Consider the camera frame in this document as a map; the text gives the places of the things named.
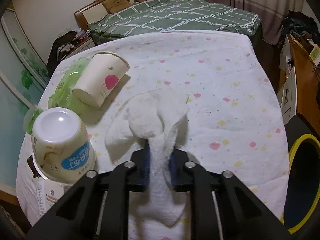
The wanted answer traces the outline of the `white yogurt tub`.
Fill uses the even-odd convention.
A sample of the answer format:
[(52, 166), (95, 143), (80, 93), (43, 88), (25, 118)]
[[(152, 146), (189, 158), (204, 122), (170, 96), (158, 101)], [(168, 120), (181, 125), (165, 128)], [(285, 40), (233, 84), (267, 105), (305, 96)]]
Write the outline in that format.
[(66, 108), (51, 108), (36, 118), (31, 145), (35, 168), (46, 180), (74, 184), (95, 166), (86, 126)]

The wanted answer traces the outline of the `white towel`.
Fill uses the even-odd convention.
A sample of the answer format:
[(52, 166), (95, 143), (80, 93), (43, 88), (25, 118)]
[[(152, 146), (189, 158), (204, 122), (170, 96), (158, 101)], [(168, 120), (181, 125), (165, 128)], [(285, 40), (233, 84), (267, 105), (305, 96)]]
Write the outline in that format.
[(181, 124), (186, 122), (188, 94), (171, 88), (140, 93), (127, 100), (105, 135), (105, 146), (114, 164), (129, 158), (147, 140), (150, 147), (149, 185), (133, 195), (135, 216), (172, 227), (180, 219), (186, 197), (172, 189), (168, 168)]

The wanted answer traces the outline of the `clear green plastic bottle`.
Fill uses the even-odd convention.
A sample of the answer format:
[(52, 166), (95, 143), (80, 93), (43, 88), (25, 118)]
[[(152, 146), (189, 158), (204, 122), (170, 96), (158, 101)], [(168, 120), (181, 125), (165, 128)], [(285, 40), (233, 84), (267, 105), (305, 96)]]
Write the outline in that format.
[(38, 105), (32, 105), (23, 119), (23, 130), (31, 135), (36, 118), (43, 112)]

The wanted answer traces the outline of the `black bin yellow rim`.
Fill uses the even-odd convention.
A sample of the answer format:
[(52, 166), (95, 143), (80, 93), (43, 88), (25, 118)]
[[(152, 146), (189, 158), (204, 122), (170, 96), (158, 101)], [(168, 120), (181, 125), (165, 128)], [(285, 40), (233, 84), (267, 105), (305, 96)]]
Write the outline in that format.
[(319, 207), (319, 141), (314, 135), (299, 137), (289, 151), (289, 183), (281, 222), (297, 235)]

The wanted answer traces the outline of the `white dotted tablecloth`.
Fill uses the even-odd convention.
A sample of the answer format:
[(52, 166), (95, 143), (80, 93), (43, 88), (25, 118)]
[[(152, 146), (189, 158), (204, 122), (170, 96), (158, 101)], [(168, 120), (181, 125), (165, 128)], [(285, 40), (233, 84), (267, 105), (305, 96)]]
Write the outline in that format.
[[(43, 112), (48, 110), (48, 99), (69, 67), (81, 57), (92, 59), (100, 51), (121, 56), (130, 69), (99, 109), (78, 115), (95, 151), (92, 170), (99, 174), (113, 171), (130, 160), (133, 152), (149, 146), (144, 140), (137, 150), (130, 151), (128, 159), (114, 164), (105, 135), (127, 100), (140, 93), (171, 88), (188, 94), (189, 107), (173, 151), (186, 152), (191, 161), (209, 172), (231, 171), (280, 220), (289, 179), (287, 139), (277, 97), (246, 35), (166, 31), (93, 47), (58, 65), (40, 100)], [(31, 135), (27, 134), (18, 161), (16, 193), (32, 227), (42, 218), (36, 196), (39, 178)], [(190, 193), (181, 192), (186, 197), (183, 213), (174, 226), (168, 227), (132, 213), (133, 195), (146, 191), (130, 193), (127, 239), (191, 239)]]

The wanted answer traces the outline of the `wooden desk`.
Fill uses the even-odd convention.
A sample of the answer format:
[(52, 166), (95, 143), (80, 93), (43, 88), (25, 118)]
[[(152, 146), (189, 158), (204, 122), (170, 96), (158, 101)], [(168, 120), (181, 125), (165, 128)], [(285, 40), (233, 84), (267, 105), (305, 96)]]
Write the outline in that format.
[(286, 81), (277, 94), (284, 124), (296, 115), (313, 133), (319, 134), (319, 69), (303, 46), (290, 35), (285, 38), (280, 65), (287, 68)]

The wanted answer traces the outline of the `white paper cup apple print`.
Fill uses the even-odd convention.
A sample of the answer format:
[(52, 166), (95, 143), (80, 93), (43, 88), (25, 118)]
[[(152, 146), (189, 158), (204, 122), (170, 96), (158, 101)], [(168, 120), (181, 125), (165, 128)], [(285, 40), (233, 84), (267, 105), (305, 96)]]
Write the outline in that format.
[(100, 51), (82, 72), (72, 94), (86, 106), (99, 109), (129, 69), (130, 65), (121, 56)]

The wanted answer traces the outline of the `white nightstand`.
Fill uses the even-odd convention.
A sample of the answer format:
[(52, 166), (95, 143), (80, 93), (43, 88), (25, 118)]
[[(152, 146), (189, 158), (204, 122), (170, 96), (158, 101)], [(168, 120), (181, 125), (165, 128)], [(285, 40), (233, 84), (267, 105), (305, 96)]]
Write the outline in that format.
[(95, 43), (93, 42), (91, 37), (87, 37), (82, 40), (79, 44), (77, 44), (73, 49), (71, 49), (66, 55), (64, 55), (58, 62), (61, 62), (65, 59), (72, 57), (75, 54), (86, 51), (90, 48), (95, 47)]

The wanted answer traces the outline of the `dark clothes on nightstand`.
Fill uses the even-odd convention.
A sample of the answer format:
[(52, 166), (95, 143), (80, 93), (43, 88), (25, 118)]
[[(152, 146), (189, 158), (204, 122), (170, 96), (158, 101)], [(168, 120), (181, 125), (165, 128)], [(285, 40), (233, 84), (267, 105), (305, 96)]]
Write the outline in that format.
[(87, 33), (82, 29), (80, 29), (80, 31), (70, 30), (54, 41), (46, 65), (49, 77), (52, 77), (53, 72), (56, 70), (62, 58), (74, 50), (74, 48), (81, 44), (87, 37)]

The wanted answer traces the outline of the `wooden headboard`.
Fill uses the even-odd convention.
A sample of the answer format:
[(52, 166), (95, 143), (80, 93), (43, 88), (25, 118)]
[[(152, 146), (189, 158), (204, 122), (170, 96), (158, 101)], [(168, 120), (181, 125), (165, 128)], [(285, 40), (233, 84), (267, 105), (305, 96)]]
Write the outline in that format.
[(88, 25), (105, 17), (108, 12), (102, 5), (106, 0), (96, 0), (93, 3), (77, 10), (74, 13), (75, 21), (79, 28), (87, 31)]

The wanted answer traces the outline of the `pile of dark clothes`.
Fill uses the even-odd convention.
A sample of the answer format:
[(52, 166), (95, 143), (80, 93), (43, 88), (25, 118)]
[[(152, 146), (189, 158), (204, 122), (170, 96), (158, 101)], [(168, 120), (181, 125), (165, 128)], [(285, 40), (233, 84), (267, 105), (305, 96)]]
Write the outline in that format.
[(291, 34), (298, 41), (301, 38), (310, 38), (313, 43), (319, 46), (319, 30), (315, 20), (306, 16), (300, 11), (289, 10), (288, 14), (282, 20), (279, 30), (281, 30), (277, 47), (283, 47), (285, 37)]

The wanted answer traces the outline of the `bed with green plaid duvet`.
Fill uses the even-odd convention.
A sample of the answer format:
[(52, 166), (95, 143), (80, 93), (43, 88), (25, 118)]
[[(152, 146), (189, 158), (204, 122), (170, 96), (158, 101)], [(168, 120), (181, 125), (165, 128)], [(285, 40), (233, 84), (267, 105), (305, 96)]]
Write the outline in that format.
[(215, 30), (263, 36), (261, 18), (249, 11), (204, 0), (148, 0), (107, 14), (88, 25), (95, 44), (119, 38), (175, 30)]

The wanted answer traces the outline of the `left brown pillow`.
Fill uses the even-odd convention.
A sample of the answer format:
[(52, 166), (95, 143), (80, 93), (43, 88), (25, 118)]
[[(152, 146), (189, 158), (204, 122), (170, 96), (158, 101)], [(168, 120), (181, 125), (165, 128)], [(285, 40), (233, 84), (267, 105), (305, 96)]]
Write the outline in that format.
[(132, 6), (128, 0), (106, 0), (102, 5), (109, 14), (120, 12)]

